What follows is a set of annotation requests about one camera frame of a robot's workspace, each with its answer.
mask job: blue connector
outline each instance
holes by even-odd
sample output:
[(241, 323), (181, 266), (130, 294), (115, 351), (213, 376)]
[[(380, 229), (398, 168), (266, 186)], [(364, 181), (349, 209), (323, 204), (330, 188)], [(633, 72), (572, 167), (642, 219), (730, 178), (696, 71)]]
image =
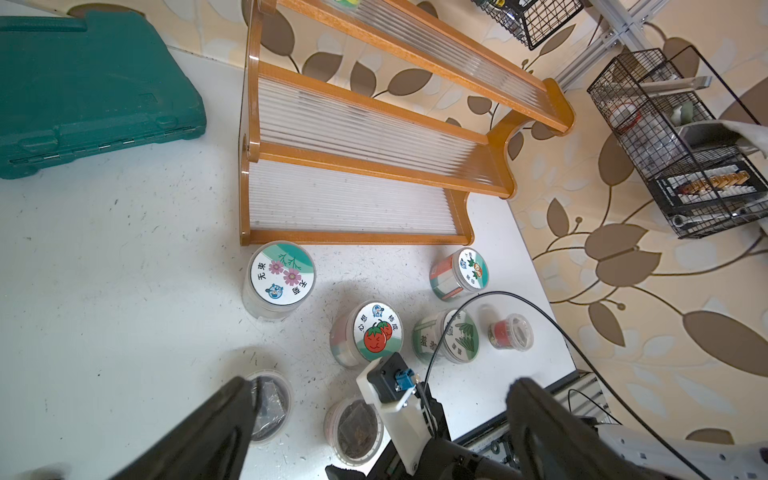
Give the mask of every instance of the blue connector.
[(397, 382), (397, 390), (399, 392), (406, 391), (408, 389), (412, 389), (415, 386), (415, 383), (411, 378), (415, 375), (413, 370), (407, 369), (407, 370), (398, 370), (398, 372), (395, 374), (395, 382)]

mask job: metal wire rack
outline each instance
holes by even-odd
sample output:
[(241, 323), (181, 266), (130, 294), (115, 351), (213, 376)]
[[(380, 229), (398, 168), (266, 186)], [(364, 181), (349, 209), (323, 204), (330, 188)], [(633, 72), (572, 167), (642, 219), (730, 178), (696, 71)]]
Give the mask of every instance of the metal wire rack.
[(702, 238), (768, 217), (768, 184), (738, 147), (692, 149), (683, 140), (676, 110), (691, 110), (693, 122), (715, 119), (697, 94), (651, 97), (643, 88), (683, 78), (672, 61), (688, 49), (760, 124), (694, 46), (670, 59), (658, 48), (618, 55), (587, 92), (678, 237)]
[(581, 0), (472, 0), (533, 50), (584, 9)]

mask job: plastic container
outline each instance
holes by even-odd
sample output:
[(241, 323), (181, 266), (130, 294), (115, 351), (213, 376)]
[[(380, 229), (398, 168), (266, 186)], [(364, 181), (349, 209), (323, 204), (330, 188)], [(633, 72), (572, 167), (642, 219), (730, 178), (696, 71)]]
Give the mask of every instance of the plastic container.
[(376, 456), (384, 436), (379, 414), (362, 396), (344, 399), (332, 406), (326, 413), (323, 430), (339, 460), (353, 467)]
[(488, 265), (471, 248), (457, 250), (432, 267), (429, 284), (441, 300), (472, 295), (488, 285)]
[(251, 382), (256, 410), (250, 442), (263, 445), (275, 439), (288, 424), (293, 412), (293, 388), (276, 370), (260, 370), (249, 375), (247, 380)]
[(533, 328), (523, 315), (513, 313), (488, 327), (488, 339), (494, 348), (524, 352), (533, 346)]
[[(456, 309), (443, 310), (423, 318), (413, 329), (413, 351), (424, 363), (429, 363), (437, 348), (445, 325)], [(480, 335), (475, 321), (467, 312), (461, 312), (445, 334), (445, 340), (437, 352), (436, 362), (446, 358), (454, 363), (469, 363), (478, 355)]]
[(315, 263), (295, 243), (270, 242), (256, 250), (243, 282), (243, 305), (257, 319), (287, 317), (312, 293)]
[(402, 324), (397, 312), (381, 300), (367, 300), (333, 323), (331, 353), (348, 369), (367, 365), (402, 348)]

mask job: table surface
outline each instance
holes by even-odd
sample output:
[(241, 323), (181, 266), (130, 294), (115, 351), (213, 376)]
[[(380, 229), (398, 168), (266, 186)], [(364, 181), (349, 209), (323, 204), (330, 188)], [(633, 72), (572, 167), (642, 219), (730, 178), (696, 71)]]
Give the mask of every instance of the table surface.
[[(291, 381), (293, 417), (273, 442), (250, 447), (241, 478), (325, 478), (325, 465), (342, 464), (323, 418), (357, 393), (359, 372), (331, 355), (331, 322), (368, 298), (389, 302), (406, 328), (402, 354), (423, 376), (413, 326), (460, 303), (438, 300), (428, 279), (457, 247), (306, 246), (318, 272), (312, 296), (283, 322), (250, 317), (240, 290), (257, 247), (237, 236), (243, 71), (173, 54), (205, 102), (203, 137), (0, 180), (0, 478), (46, 465), (107, 478), (227, 380), (259, 369)], [(551, 313), (506, 202), (472, 194), (468, 211), (488, 289)], [(478, 357), (437, 365), (430, 382), (454, 438), (501, 413), (518, 377), (547, 386), (574, 370), (562, 337), (533, 309), (492, 296), (469, 310), (482, 333)], [(533, 325), (526, 353), (488, 343), (488, 324), (509, 313)]]

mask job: container with soil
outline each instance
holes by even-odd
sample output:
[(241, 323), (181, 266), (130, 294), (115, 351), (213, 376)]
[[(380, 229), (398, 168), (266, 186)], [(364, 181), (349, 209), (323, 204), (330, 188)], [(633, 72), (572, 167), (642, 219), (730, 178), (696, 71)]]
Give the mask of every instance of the container with soil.
[(362, 397), (344, 399), (326, 414), (326, 441), (347, 465), (360, 466), (379, 451), (384, 425), (375, 409)]

